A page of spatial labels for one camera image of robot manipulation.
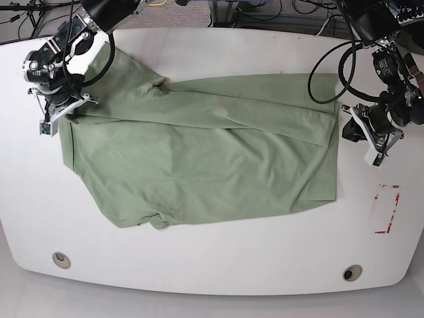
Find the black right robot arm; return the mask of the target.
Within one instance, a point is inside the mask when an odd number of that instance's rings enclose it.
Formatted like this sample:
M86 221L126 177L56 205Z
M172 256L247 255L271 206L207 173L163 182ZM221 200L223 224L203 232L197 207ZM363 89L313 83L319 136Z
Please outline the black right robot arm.
M43 97L46 101L40 106L44 115L39 123L41 135L54 136L62 117L73 114L87 102L97 102L82 90L99 81L111 67L115 57L113 31L149 4L150 1L82 1L80 14L70 14L46 44L28 54L23 62L23 75L27 82L35 85L28 93L35 99ZM85 54L99 31L109 37L111 48L106 65L89 80L81 74L69 73L67 65L70 60Z

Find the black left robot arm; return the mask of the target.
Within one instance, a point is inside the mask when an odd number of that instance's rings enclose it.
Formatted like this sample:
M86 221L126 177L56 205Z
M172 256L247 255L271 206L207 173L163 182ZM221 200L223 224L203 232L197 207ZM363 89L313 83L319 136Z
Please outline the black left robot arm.
M383 1L335 1L350 35L348 49L339 60L338 76L343 92L361 99L354 107L342 105L350 115L342 138L365 140L369 148L365 161L380 167L389 150L404 138L409 124L423 124L423 72L409 46L412 37L402 30L400 18L393 16ZM358 51L373 48L372 65L387 86L379 96L365 94L351 85Z

